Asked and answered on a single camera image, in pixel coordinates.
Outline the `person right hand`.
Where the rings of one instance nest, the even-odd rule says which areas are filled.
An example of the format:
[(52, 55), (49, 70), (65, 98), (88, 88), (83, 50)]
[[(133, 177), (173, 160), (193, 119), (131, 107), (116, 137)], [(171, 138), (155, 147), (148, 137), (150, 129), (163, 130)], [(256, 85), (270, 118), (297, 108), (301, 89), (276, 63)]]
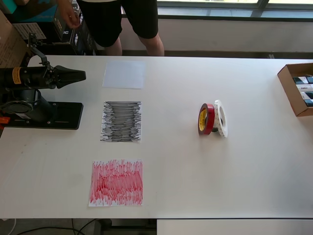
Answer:
[(78, 28), (80, 21), (74, 12), (74, 9), (69, 1), (60, 1), (58, 3), (60, 14), (70, 28)]

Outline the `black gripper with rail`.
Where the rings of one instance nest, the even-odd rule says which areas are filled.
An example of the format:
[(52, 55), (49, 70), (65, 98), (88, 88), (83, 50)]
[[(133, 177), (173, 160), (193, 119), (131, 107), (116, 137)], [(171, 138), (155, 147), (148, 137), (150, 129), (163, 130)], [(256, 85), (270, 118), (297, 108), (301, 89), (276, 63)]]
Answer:
[(86, 72), (82, 70), (68, 69), (63, 66), (46, 66), (45, 88), (60, 89), (72, 83), (86, 80)]

